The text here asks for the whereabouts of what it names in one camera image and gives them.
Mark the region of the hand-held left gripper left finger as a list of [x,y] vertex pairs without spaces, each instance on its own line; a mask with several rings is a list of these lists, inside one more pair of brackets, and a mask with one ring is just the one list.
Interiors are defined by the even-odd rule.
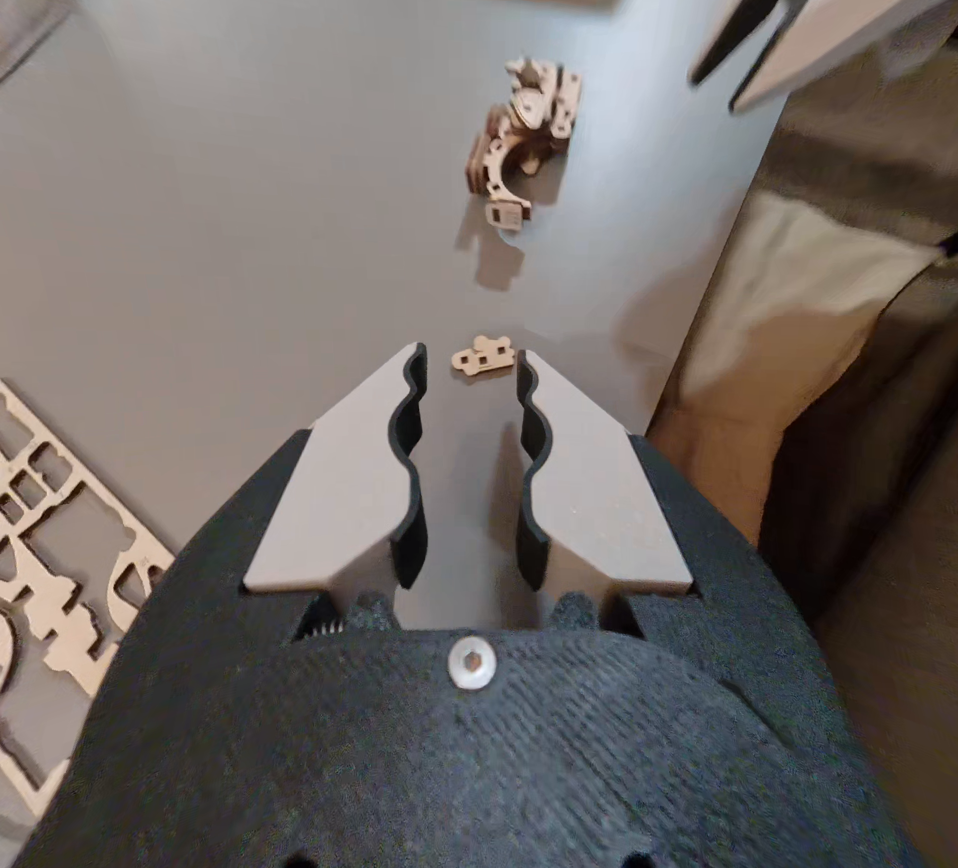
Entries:
[[428,543],[411,459],[426,383],[426,347],[408,344],[312,423],[243,577],[248,592],[413,587]]

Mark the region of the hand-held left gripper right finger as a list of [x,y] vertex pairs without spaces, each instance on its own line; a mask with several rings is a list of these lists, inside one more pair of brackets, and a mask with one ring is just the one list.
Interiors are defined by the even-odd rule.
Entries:
[[629,431],[538,354],[517,359],[522,484],[517,566],[558,598],[685,595],[693,575]]

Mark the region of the small wooden puzzle piece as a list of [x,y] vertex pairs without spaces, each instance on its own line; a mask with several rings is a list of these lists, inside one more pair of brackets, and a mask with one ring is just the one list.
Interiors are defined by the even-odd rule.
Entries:
[[476,379],[490,373],[510,370],[515,363],[516,351],[508,335],[488,337],[477,335],[471,347],[454,353],[450,366],[456,373],[468,379]]

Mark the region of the wooden puzzle model assembly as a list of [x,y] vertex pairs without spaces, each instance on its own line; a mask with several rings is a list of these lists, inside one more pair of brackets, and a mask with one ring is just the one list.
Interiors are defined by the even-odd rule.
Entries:
[[509,188],[509,177],[533,178],[568,153],[583,88],[580,72],[552,60],[508,60],[505,70],[509,101],[490,107],[465,165],[469,192],[485,201],[485,220],[504,239],[520,233],[533,209]]

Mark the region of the laser-cut wooden sheet with cutouts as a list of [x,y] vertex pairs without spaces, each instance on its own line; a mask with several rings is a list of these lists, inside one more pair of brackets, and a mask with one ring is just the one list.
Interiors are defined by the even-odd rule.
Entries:
[[8,383],[1,397],[2,838],[13,842],[46,810],[174,554]]

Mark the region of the person's brown shirt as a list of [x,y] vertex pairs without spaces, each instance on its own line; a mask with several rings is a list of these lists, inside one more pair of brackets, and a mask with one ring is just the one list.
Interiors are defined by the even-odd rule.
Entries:
[[[862,229],[956,234],[956,37],[884,81],[857,58],[792,96],[758,183]],[[760,552],[830,664],[906,834],[956,866],[956,258],[889,305],[792,424]]]

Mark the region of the person's tan pants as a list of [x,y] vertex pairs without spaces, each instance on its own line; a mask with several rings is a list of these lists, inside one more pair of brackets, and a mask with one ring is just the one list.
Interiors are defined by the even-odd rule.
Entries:
[[650,436],[757,545],[785,431],[848,370],[939,245],[760,193],[747,204]]

